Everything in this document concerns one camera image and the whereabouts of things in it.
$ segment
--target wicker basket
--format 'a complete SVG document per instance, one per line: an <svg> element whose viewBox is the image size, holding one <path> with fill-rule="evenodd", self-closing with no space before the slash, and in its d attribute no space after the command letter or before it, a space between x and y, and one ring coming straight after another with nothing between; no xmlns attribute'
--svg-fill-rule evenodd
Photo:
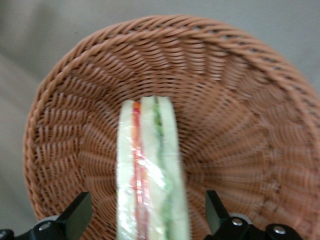
<svg viewBox="0 0 320 240"><path fill-rule="evenodd" d="M169 96L192 237L209 233L205 190L264 228L320 239L320 101L297 70L227 24L184 15L116 24L83 39L38 89L24 174L38 219L90 191L82 239L115 239L116 139L124 100Z"/></svg>

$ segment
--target gray background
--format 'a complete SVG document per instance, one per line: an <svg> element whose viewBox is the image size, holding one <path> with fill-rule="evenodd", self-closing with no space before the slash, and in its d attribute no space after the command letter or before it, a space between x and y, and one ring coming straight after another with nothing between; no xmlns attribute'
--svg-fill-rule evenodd
<svg viewBox="0 0 320 240"><path fill-rule="evenodd" d="M273 47L320 91L320 0L0 0L0 229L37 221L23 177L22 139L41 80L83 37L148 15L226 22Z"/></svg>

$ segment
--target black clamp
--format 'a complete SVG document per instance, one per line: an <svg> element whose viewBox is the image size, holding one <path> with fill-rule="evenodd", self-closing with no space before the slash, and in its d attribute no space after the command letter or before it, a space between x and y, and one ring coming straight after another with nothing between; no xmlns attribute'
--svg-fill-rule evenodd
<svg viewBox="0 0 320 240"><path fill-rule="evenodd" d="M241 217L231 217L216 191L206 191L205 214L212 235L204 240L302 240L291 227L270 224L265 231Z"/></svg>
<svg viewBox="0 0 320 240"><path fill-rule="evenodd" d="M9 229L0 230L0 240L78 240L92 217L89 192L80 193L57 220L43 221L30 231L15 236Z"/></svg>

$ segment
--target plastic-wrapped sandwich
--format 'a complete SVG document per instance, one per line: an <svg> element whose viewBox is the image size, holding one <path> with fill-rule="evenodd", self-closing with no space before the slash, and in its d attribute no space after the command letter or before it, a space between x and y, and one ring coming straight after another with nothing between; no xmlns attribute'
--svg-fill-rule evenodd
<svg viewBox="0 0 320 240"><path fill-rule="evenodd" d="M168 97L123 103L117 187L118 240L190 239L177 124Z"/></svg>

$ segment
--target gray surface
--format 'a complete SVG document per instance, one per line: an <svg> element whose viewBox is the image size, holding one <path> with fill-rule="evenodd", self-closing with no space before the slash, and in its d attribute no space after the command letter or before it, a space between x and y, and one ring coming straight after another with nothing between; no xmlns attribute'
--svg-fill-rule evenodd
<svg viewBox="0 0 320 240"><path fill-rule="evenodd" d="M0 0L0 229L34 219L22 139L41 79L78 41L114 23L189 14L229 23L267 43L320 91L320 0Z"/></svg>

